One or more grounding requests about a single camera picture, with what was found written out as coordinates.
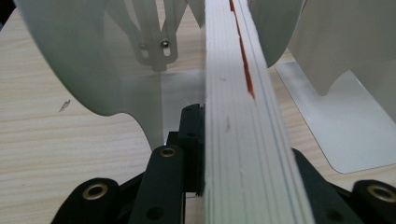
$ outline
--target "mark on table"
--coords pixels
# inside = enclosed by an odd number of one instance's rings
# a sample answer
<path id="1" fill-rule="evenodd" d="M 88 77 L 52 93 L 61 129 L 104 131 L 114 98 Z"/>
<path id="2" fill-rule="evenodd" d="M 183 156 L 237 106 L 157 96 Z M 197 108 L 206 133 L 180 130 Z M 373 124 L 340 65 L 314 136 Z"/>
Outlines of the mark on table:
<path id="1" fill-rule="evenodd" d="M 59 112 L 64 111 L 69 105 L 70 105 L 70 100 L 64 102 L 64 104 L 62 105 L 62 107 L 61 107 L 61 109 L 59 110 Z"/>

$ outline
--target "wooden table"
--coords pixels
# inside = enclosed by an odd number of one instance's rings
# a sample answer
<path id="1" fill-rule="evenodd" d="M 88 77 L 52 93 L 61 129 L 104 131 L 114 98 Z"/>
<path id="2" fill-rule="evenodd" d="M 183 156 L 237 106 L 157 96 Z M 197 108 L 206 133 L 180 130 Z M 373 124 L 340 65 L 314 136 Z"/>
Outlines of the wooden table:
<path id="1" fill-rule="evenodd" d="M 281 61 L 293 60 L 285 53 Z M 335 185 L 359 179 L 396 186 L 396 165 L 341 175 L 327 163 L 274 67 L 279 106 L 293 147 Z M 0 223 L 48 223 L 80 183 L 140 174 L 149 144 L 128 115 L 101 117 L 59 82 L 14 11 L 0 33 Z M 187 223 L 199 223 L 201 200 L 188 199 Z"/>

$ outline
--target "white metal plate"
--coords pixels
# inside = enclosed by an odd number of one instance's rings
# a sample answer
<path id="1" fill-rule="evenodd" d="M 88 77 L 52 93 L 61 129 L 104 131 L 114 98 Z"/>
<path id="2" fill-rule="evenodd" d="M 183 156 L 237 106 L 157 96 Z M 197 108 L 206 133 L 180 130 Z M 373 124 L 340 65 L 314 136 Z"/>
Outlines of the white metal plate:
<path id="1" fill-rule="evenodd" d="M 278 63 L 276 70 L 334 170 L 396 163 L 396 124 L 352 72 L 320 96 L 296 62 Z"/>

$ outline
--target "black plastic part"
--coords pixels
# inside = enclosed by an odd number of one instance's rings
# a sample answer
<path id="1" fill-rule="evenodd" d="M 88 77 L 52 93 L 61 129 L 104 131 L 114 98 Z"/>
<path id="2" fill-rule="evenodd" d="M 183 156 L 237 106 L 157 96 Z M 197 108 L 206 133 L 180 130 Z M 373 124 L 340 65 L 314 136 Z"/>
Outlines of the black plastic part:
<path id="1" fill-rule="evenodd" d="M 95 178 L 82 183 L 70 194 L 52 223 L 112 223 L 119 211 L 120 188 L 117 182 Z"/>
<path id="2" fill-rule="evenodd" d="M 120 185 L 120 203 L 122 208 L 119 212 L 117 222 L 114 221 L 112 223 L 126 223 L 128 221 L 129 215 L 134 209 L 134 200 L 136 199 L 144 174 L 137 175 Z"/>
<path id="3" fill-rule="evenodd" d="M 204 190 L 205 111 L 200 105 L 183 108 L 177 145 L 185 152 L 185 191 L 202 195 Z"/>
<path id="4" fill-rule="evenodd" d="M 315 221 L 320 224 L 363 223 L 305 156 L 296 149 L 293 151 Z"/>
<path id="5" fill-rule="evenodd" d="M 151 153 L 128 223 L 184 223 L 183 161 L 177 146 Z"/>
<path id="6" fill-rule="evenodd" d="M 355 183 L 350 205 L 366 223 L 396 223 L 396 188 L 376 180 Z"/>

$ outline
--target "screw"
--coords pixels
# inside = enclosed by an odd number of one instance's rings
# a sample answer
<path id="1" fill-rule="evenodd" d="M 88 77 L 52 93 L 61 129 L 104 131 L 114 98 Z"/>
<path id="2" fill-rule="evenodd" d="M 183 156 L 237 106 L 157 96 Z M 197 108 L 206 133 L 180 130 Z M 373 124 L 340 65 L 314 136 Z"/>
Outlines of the screw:
<path id="1" fill-rule="evenodd" d="M 148 48 L 148 46 L 147 46 L 145 43 L 140 43 L 140 44 L 139 44 L 139 47 L 140 47 L 141 49 L 147 49 L 147 48 Z"/>
<path id="2" fill-rule="evenodd" d="M 163 42 L 161 42 L 161 47 L 162 47 L 163 49 L 169 48 L 169 45 L 170 45 L 170 43 L 169 43 L 168 40 L 163 40 Z"/>

